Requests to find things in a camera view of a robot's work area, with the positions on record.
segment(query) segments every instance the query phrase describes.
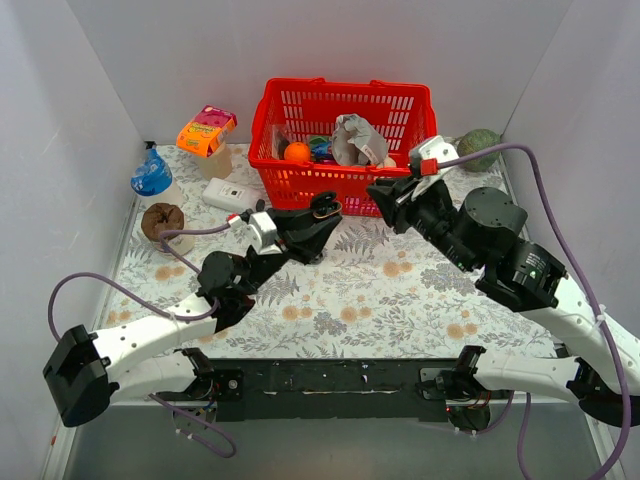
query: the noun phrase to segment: table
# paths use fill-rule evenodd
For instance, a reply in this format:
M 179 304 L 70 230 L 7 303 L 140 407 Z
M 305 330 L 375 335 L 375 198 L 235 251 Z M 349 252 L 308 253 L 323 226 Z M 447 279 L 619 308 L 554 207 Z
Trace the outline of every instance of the table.
M 230 148 L 228 180 L 264 191 L 248 163 L 248 145 Z M 158 147 L 158 153 L 184 193 L 189 226 L 223 223 L 228 212 L 201 200 L 207 182 L 191 155 L 174 146 Z M 447 184 L 457 206 L 477 187 L 506 190 L 498 166 L 480 174 L 456 168 Z M 198 283 L 191 270 L 151 246 L 140 229 L 143 213 L 139 208 L 116 280 L 166 307 L 195 291 Z M 197 237 L 187 258 L 199 265 L 211 251 L 244 255 L 248 246 L 242 230 L 226 231 Z M 345 217 L 320 265 L 289 262 L 261 288 L 254 309 L 239 324 L 183 346 L 218 358 L 457 357 L 465 345 L 553 356 L 550 334 L 476 291 L 477 276 L 460 272 L 413 230 L 395 235 L 381 219 Z M 120 293 L 107 310 L 106 327 L 148 314 Z

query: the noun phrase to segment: grey floor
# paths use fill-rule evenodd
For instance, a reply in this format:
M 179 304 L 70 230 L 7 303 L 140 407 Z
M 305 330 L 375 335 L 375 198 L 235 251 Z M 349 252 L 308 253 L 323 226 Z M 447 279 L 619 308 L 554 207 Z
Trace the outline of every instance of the grey floor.
M 65 478 L 518 479 L 522 412 L 514 405 L 500 428 L 476 440 L 406 419 L 226 423 L 239 453 L 223 460 L 177 436 L 162 408 L 115 406 L 79 429 Z M 584 416 L 567 404 L 533 405 L 526 459 L 545 480 L 585 478 L 598 467 Z

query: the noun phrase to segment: blue package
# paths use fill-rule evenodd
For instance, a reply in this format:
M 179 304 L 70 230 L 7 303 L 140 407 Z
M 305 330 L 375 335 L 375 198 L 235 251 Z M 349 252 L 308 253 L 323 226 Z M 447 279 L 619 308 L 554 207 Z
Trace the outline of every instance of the blue package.
M 150 197 L 164 192 L 171 186 L 173 175 L 155 148 L 148 150 L 145 162 L 136 168 L 131 177 L 131 188 L 143 197 Z
M 333 160 L 333 151 L 331 148 L 331 142 L 318 143 L 311 146 L 311 155 L 316 161 L 319 160 Z

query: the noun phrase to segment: grey cloth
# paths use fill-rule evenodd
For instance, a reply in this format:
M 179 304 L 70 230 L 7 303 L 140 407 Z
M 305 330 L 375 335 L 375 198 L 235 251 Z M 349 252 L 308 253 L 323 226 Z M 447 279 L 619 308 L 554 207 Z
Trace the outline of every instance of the grey cloth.
M 339 165 L 351 167 L 369 163 L 381 165 L 389 153 L 389 145 L 371 124 L 355 113 L 340 115 L 331 136 L 333 157 Z

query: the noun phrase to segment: green melon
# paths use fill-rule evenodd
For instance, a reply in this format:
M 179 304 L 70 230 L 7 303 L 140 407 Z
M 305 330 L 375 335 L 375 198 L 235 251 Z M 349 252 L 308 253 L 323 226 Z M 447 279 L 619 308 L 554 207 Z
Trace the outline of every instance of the green melon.
M 500 135 L 497 133 L 487 130 L 486 128 L 478 128 L 476 130 L 471 130 L 467 133 L 458 146 L 456 150 L 458 152 L 458 156 L 464 157 L 465 155 L 469 155 L 471 153 L 475 153 L 484 148 L 493 147 L 500 143 Z M 469 172 L 486 172 L 491 168 L 491 166 L 500 158 L 500 153 L 492 153 L 489 155 L 485 155 L 484 157 L 480 157 L 477 160 L 472 160 L 462 165 L 462 168 Z

